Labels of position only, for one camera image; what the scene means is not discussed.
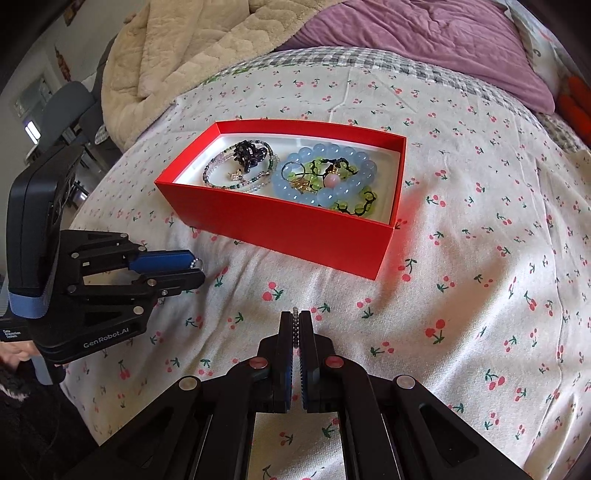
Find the left hand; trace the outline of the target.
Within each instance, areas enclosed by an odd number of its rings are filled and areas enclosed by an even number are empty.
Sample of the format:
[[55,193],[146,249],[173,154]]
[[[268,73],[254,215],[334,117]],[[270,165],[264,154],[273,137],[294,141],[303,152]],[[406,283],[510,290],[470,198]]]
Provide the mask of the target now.
[[32,341],[1,342],[1,364],[11,370],[16,370],[21,362],[28,361],[40,353]]

